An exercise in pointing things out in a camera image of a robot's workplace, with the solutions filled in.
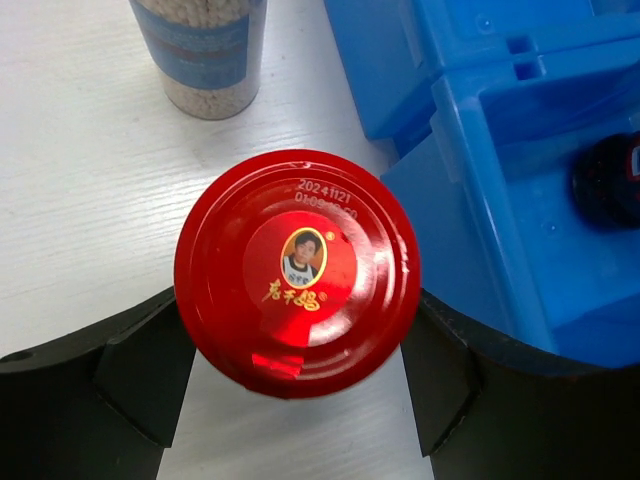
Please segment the round lid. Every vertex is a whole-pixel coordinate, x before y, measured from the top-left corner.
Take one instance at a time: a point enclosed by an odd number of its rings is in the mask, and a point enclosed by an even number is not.
[[[407,334],[420,295],[418,247],[396,199],[366,170],[311,150],[220,176],[187,217],[174,277],[209,362],[281,398],[366,378]]]
[[[573,192],[582,212],[602,226],[640,228],[640,135],[598,142],[576,164]]]

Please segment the black object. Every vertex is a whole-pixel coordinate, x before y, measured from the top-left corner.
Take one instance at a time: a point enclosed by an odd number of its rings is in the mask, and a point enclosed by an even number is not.
[[[427,293],[402,353],[437,480],[640,478],[640,365],[548,354]]]
[[[618,134],[584,152],[572,187],[582,213],[604,227],[640,228],[640,135]]]
[[[169,289],[0,359],[2,478],[156,478],[194,354]]]

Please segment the black bottle cap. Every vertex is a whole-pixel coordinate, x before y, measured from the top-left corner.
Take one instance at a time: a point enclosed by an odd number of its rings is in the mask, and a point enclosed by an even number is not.
[[[640,228],[640,134],[613,135],[585,152],[574,167],[572,187],[591,222]]]

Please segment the jar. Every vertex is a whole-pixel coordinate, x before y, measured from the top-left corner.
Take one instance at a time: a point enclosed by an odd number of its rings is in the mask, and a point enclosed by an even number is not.
[[[260,87],[267,0],[130,0],[169,99],[220,120]]]
[[[221,175],[184,224],[175,293],[205,358],[249,390],[328,395],[396,350],[420,296],[404,210],[335,155],[284,150]]]

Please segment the white wooden surface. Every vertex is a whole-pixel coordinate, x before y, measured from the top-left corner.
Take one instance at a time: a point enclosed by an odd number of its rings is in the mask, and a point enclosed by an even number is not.
[[[0,356],[128,308],[172,283],[194,200],[231,165],[307,147],[380,173],[322,0],[270,0],[263,86],[220,123],[164,96],[126,0],[0,6]],[[396,354],[328,398],[250,394],[200,356],[161,479],[420,480]]]

